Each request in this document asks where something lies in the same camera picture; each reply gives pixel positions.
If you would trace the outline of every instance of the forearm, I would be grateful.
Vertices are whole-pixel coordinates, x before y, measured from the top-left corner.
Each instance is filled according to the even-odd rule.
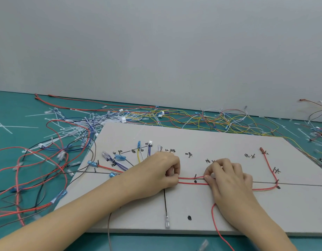
[[[268,215],[257,218],[257,221],[252,223],[253,228],[245,235],[261,251],[297,251],[283,229]]]
[[[107,214],[130,201],[120,176],[0,239],[0,250],[64,250]]]

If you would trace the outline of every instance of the white board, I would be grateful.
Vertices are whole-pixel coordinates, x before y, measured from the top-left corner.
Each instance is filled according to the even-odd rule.
[[[101,152],[118,153],[121,150],[121,154],[135,165],[138,163],[137,154],[131,150],[137,148],[139,140],[142,144],[152,140],[152,153],[157,151],[158,144],[163,146],[163,151],[174,149],[174,154],[181,160],[180,177],[194,177],[195,174],[201,176],[209,165],[206,160],[230,158],[232,162],[242,164],[243,171],[253,176],[253,188],[268,188],[275,182],[263,154],[259,151],[262,147],[268,153],[267,158],[272,169],[279,171],[276,176],[280,189],[255,192],[261,206],[288,235],[322,236],[322,169],[283,138],[106,123],[96,140],[96,160],[99,160],[100,165],[111,167],[111,162],[106,161]],[[147,150],[142,153],[144,157],[147,156]],[[87,160],[90,159],[89,153],[80,169],[87,166]],[[93,170],[93,167],[88,167],[88,171]],[[110,172],[100,168],[96,171]],[[57,208],[108,179],[108,174],[84,173],[68,186],[68,193],[58,203]],[[170,217],[169,230],[165,229],[165,203],[163,192],[160,192],[153,197],[133,201],[115,211],[111,217],[111,232],[216,234],[210,213],[213,198],[209,186],[178,184],[166,189],[166,203]],[[239,234],[225,221],[217,208],[214,215],[222,234]],[[106,231],[107,218],[89,230]]]
[[[0,0],[0,90],[306,119],[322,0]]]

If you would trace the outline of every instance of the right hand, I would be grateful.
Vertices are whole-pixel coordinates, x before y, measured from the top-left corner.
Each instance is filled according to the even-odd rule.
[[[204,178],[224,218],[243,234],[269,218],[253,194],[253,177],[242,172],[241,164],[218,159],[205,170]]]

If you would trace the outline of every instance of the gray wall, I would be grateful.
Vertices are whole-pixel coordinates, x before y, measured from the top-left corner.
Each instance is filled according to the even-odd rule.
[[[304,119],[322,0],[0,0],[0,90]]]

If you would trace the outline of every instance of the left hand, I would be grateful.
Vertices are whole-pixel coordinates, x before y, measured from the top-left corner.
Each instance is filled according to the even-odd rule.
[[[135,200],[177,185],[180,169],[178,156],[170,152],[156,152],[113,179],[121,178],[121,185],[129,191],[130,199]]]

